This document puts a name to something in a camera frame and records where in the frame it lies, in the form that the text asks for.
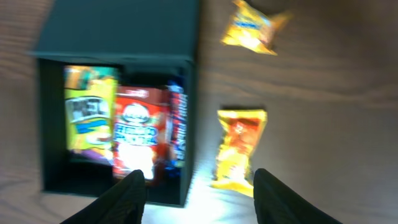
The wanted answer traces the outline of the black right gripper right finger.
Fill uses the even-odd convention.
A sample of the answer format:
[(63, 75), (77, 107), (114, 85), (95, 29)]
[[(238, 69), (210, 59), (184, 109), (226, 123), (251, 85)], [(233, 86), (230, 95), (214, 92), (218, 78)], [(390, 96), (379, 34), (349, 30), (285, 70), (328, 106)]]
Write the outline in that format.
[(255, 171), (253, 184), (259, 224), (341, 224), (263, 168)]

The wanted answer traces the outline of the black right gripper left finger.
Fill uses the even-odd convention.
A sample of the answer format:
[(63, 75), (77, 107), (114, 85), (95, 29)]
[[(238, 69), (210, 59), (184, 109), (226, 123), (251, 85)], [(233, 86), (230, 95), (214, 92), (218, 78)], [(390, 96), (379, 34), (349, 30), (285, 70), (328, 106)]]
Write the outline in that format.
[(140, 224), (146, 197), (144, 174), (134, 170), (62, 224)]

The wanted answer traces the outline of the red Hello Panda box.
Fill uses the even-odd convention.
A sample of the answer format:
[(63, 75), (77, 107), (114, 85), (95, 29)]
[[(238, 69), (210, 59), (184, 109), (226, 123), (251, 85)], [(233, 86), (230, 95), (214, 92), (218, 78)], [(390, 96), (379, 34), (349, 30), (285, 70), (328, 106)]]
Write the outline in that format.
[(167, 158), (169, 91), (144, 86), (119, 86), (113, 128), (113, 174), (122, 179), (134, 170), (146, 182), (156, 181)]

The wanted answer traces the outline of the dark blue chocolate bar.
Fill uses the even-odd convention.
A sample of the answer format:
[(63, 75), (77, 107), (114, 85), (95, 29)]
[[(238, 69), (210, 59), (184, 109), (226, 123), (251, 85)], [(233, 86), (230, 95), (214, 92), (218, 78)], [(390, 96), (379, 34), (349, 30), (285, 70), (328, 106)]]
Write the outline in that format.
[(180, 169), (185, 165), (188, 97), (182, 86), (175, 81), (169, 81), (170, 115), (172, 135), (170, 139), (170, 165)]

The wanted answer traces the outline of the green Pretz snack box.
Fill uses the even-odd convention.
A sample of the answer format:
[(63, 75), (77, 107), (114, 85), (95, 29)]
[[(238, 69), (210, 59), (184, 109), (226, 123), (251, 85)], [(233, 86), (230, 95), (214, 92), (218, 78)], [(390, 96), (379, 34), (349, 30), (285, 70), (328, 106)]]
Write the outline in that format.
[(67, 65), (64, 77), (67, 149), (74, 159), (112, 164), (117, 68)]

